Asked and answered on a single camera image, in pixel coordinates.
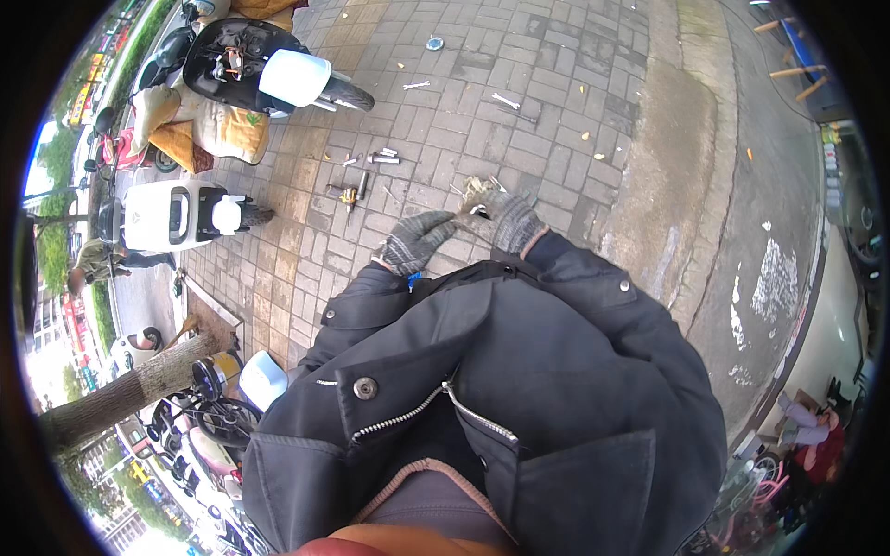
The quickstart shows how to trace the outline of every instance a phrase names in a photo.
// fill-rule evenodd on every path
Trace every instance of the bicycle wheel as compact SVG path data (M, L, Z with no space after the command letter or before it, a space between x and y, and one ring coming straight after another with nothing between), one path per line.
M199 429L222 446L247 447L250 433L260 422L263 412L240 399L219 398L202 405L198 415Z

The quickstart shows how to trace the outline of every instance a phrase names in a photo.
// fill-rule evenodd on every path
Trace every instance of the jacket zipper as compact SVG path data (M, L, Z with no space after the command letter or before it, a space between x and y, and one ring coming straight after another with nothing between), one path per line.
M380 423L374 423L374 424L364 427L362 429L358 429L352 435L352 442L357 442L361 437L365 436L369 432L381 431L382 429L391 427L395 424L406 422L411 417L417 415L418 413L420 413L421 411L426 409L427 406L429 406L431 403L433 403L433 399L436 396L438 396L439 394L441 394L441 392L442 392L442 387L440 386L439 388L436 388L435 390L433 390L433 392L429 396L426 397L426 399L423 401L423 403L421 403L419 406L415 407L411 411L408 411L406 414L399 415L398 417L393 417L392 419L387 419L386 421L381 421Z
M497 434L499 434L502 437L504 437L505 439L509 440L512 444L515 444L516 442L519 441L519 438L515 434L513 434L512 431L507 429L506 427L502 427L501 425L495 423L494 421L491 421L490 419L486 419L482 415L479 415L478 413L474 412L469 407L467 407L464 404L457 401L457 396L455 396L454 388L451 387L451 383L449 383L448 381L445 381L442 383L440 390L445 390L448 393L449 398L451 398L451 403L454 404L454 407L456 407L457 410L460 411L461 413L463 413L464 415L472 417L473 419L478 421L479 424L481 424L482 426L484 426L488 429L493 430Z

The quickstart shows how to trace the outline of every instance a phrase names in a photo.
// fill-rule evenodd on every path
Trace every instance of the white scooter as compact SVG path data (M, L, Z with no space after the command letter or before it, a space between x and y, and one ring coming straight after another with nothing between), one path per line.
M184 251L270 221L275 213L253 199L229 195L209 181L170 180L133 185L102 201L99 237L139 251Z
M241 18L208 24L195 38L182 79L208 99L273 116L314 105L369 111L374 97L309 54L290 33Z

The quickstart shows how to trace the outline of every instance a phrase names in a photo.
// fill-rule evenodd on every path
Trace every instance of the paved sidewalk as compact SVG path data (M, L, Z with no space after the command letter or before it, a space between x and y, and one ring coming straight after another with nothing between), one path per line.
M183 266L244 316L248 357L267 350L290 367L312 344L328 299L368 263L393 224L454 210L460 196L450 186L461 188L468 175L492 173L511 192L528 191L554 229L579 246L599 245L637 116L646 13L643 0L332 0L297 10L295 35L353 76L376 106L367 115L300 110L273 120L260 165L219 161L202 177L278 216L189 251ZM445 39L443 50L424 48L430 35ZM425 80L431 86L401 88ZM537 123L502 111L492 93L520 102L521 114ZM398 150L401 164L339 164L382 147ZM357 185L363 168L371 172L369 192L347 225L344 205L324 189ZM488 255L489 246L458 234L426 274Z

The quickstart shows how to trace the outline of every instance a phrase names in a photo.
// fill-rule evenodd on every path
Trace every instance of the wrench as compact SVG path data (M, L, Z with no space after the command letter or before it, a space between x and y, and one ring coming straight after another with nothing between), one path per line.
M492 94L491 94L491 98L492 98L492 99L495 99L495 100L498 100L498 101L501 101L501 102L503 102L503 103L505 103L505 104L509 104L510 106L513 107L514 110L518 110L518 109L519 109L519 102L508 101L507 99L505 99L504 97L502 97L501 95L499 95L499 94L497 94L497 93L492 93Z
M404 90L413 89L415 87L428 87L430 85L429 81L424 81L423 83L412 83L411 85L402 85L401 88Z

